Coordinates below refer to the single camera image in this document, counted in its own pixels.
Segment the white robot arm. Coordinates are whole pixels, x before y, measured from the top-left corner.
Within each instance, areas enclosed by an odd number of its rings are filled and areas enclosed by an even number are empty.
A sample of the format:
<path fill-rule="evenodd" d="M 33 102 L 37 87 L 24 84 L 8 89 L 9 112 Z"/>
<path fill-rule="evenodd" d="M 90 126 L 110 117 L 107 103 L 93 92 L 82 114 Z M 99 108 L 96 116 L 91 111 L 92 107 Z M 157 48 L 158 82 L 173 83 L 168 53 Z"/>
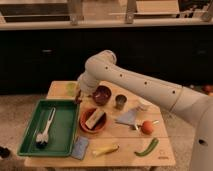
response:
<path fill-rule="evenodd" d="M 213 97 L 120 68 L 116 62 L 111 50 L 89 57 L 77 79 L 78 94 L 90 95 L 107 81 L 176 114 L 196 129 L 189 171 L 213 171 Z"/>

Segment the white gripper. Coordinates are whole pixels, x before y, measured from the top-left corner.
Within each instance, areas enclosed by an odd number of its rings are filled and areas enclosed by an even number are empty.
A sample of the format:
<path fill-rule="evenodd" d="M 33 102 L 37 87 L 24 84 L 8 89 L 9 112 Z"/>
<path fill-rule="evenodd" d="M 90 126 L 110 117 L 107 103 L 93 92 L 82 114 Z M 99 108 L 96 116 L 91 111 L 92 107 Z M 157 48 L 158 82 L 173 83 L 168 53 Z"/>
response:
<path fill-rule="evenodd" d="M 80 90 L 91 95 L 97 89 L 97 80 L 88 74 L 81 74 L 78 78 Z"/>

